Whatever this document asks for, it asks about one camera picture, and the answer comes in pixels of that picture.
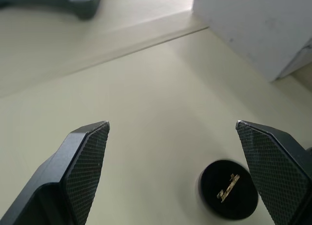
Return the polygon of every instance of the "round lens cap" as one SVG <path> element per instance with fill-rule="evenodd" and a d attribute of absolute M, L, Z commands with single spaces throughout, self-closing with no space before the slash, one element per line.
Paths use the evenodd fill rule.
<path fill-rule="evenodd" d="M 258 204 L 258 192 L 249 172 L 241 165 L 219 160 L 200 175 L 199 193 L 206 205 L 219 216 L 240 220 L 252 215 Z"/>

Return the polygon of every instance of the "beige floor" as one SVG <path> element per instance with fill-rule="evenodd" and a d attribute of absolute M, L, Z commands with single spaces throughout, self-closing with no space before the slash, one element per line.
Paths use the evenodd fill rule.
<path fill-rule="evenodd" d="M 1 9 L 0 97 L 206 25 L 193 0 L 102 0 L 91 21 L 37 6 Z"/>
<path fill-rule="evenodd" d="M 0 216 L 71 130 L 111 122 L 89 225 L 273 225 L 260 202 L 239 222 L 202 210 L 196 180 L 217 159 L 246 165 L 236 120 L 312 146 L 312 95 L 267 83 L 209 30 L 0 99 Z"/>
<path fill-rule="evenodd" d="M 312 92 L 312 63 L 295 71 L 292 75 L 299 83 Z"/>

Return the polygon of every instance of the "white box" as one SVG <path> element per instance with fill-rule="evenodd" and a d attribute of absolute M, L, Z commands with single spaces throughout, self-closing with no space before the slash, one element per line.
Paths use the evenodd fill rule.
<path fill-rule="evenodd" d="M 312 62 L 311 0 L 195 0 L 193 10 L 269 81 Z"/>

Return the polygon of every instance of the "textured grip pad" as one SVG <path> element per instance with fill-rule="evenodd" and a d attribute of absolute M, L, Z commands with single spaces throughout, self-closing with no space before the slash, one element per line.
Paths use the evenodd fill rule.
<path fill-rule="evenodd" d="M 268 134 L 236 126 L 253 182 L 277 225 L 293 224 L 311 187 L 310 180 Z"/>
<path fill-rule="evenodd" d="M 84 225 L 98 187 L 103 165 L 109 125 L 105 123 L 92 131 L 82 143 L 69 167 L 63 187 L 73 219 Z"/>

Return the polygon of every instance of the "white surface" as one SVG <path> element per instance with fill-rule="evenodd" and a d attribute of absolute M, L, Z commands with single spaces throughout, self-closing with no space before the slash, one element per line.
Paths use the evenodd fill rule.
<path fill-rule="evenodd" d="M 311 0 L 196 0 L 194 10 L 270 81 L 312 37 Z"/>
<path fill-rule="evenodd" d="M 201 29 L 192 1 L 102 0 L 87 22 L 56 9 L 1 9 L 0 96 Z"/>
<path fill-rule="evenodd" d="M 89 225 L 273 225 L 202 210 L 196 180 L 217 159 L 246 165 L 235 130 L 248 120 L 312 146 L 312 96 L 292 77 L 267 83 L 209 30 L 0 99 L 0 216 L 75 128 L 109 120 Z"/>

